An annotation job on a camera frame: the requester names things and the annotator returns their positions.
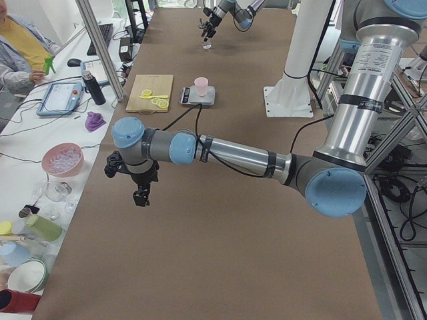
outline table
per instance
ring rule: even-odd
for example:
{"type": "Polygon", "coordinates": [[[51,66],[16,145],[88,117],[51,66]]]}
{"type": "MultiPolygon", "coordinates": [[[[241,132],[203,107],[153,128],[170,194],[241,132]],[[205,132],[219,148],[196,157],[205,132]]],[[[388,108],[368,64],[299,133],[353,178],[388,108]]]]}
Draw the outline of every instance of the table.
{"type": "MultiPolygon", "coordinates": [[[[103,23],[113,23],[114,32],[120,31],[125,26],[125,19],[105,19],[103,23]]],[[[86,55],[87,48],[90,44],[90,38],[86,32],[81,33],[73,40],[58,56],[54,59],[54,67],[56,74],[50,72],[46,76],[46,81],[54,81],[66,77],[81,76],[81,69],[79,67],[70,68],[67,66],[68,59],[74,57],[82,61],[95,59],[96,56],[88,57],[86,55]]],[[[119,39],[111,40],[109,45],[109,52],[113,59],[114,65],[119,69],[122,62],[120,61],[119,52],[119,39]]],[[[79,79],[69,79],[66,81],[80,81],[79,79]]],[[[41,99],[47,85],[34,88],[31,94],[26,98],[26,101],[32,99],[41,99]]],[[[59,203],[52,203],[45,197],[42,197],[37,203],[41,208],[53,205],[61,212],[61,216],[56,221],[63,229],[67,229],[73,217],[72,214],[65,212],[64,207],[66,202],[76,200],[78,201],[85,186],[85,182],[89,176],[92,165],[95,161],[99,148],[96,147],[107,132],[108,125],[100,127],[94,132],[89,132],[85,128],[85,121],[87,119],[87,112],[92,111],[101,113],[104,120],[109,123],[114,112],[115,95],[110,86],[103,88],[103,93],[106,98],[106,103],[103,105],[96,105],[92,100],[88,104],[84,103],[90,98],[90,95],[84,93],[81,97],[82,106],[77,109],[77,112],[64,117],[38,117],[35,112],[38,108],[38,103],[29,102],[24,104],[13,116],[13,121],[20,121],[22,115],[22,122],[10,122],[3,132],[0,134],[0,152],[7,155],[12,155],[21,159],[30,159],[40,161],[47,150],[53,146],[64,143],[73,142],[80,147],[91,147],[83,150],[85,157],[85,164],[78,175],[69,178],[55,178],[50,176],[51,181],[64,181],[67,182],[73,189],[70,196],[65,201],[59,203]],[[39,129],[24,131],[14,135],[14,133],[40,125],[45,125],[39,129]]],[[[1,203],[0,217],[2,220],[14,221],[18,219],[18,212],[25,204],[33,204],[34,198],[32,194],[35,186],[38,183],[46,180],[46,174],[41,168],[40,163],[22,162],[16,159],[11,159],[6,156],[0,156],[0,175],[2,176],[1,186],[1,203]]],[[[60,243],[52,245],[48,248],[52,254],[57,254],[60,243]]],[[[25,315],[12,315],[2,314],[3,320],[15,319],[28,319],[30,316],[25,315]]]]}
{"type": "MultiPolygon", "coordinates": [[[[173,74],[170,112],[137,117],[165,127],[185,111],[181,88],[205,76],[217,96],[200,133],[287,153],[309,120],[267,118],[262,87],[282,76],[294,17],[262,10],[244,34],[227,17],[209,51],[199,17],[154,13],[125,90],[137,74],[173,74]]],[[[324,125],[308,127],[295,152],[311,154],[325,136],[324,125]]],[[[108,134],[33,320],[381,319],[351,217],[321,216],[277,181],[197,161],[160,163],[150,207],[136,207],[130,177],[103,174],[114,149],[108,134]]]]}

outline wall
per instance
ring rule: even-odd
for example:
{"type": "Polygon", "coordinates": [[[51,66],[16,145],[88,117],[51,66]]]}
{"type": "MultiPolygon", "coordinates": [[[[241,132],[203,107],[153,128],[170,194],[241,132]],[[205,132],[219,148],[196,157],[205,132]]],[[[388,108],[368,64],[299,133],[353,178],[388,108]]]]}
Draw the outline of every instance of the wall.
{"type": "Polygon", "coordinates": [[[10,13],[34,21],[48,38],[63,44],[74,31],[79,10],[75,0],[6,0],[10,13]]]}

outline black box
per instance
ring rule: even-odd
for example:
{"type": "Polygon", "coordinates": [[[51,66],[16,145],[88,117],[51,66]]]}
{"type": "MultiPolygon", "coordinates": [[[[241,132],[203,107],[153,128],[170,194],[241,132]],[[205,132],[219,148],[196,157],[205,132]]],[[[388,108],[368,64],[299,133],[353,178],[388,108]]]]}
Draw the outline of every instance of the black box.
{"type": "Polygon", "coordinates": [[[126,62],[132,60],[131,38],[121,38],[119,47],[120,61],[126,62]]]}

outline green cup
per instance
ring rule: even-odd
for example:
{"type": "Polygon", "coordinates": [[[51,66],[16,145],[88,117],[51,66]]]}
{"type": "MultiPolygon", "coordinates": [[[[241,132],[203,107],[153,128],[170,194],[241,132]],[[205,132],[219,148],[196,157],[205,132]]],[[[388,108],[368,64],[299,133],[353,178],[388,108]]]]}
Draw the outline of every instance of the green cup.
{"type": "Polygon", "coordinates": [[[39,215],[30,215],[25,225],[40,238],[48,242],[55,241],[62,234],[62,228],[60,226],[39,215]]]}

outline hand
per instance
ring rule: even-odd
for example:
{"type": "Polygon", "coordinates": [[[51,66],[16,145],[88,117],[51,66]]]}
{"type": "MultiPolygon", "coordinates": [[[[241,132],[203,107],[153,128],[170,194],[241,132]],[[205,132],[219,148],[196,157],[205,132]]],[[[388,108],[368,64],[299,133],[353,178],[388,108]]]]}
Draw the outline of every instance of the hand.
{"type": "Polygon", "coordinates": [[[40,83],[45,76],[46,74],[43,70],[33,70],[33,72],[29,74],[29,79],[31,82],[40,83]]]}

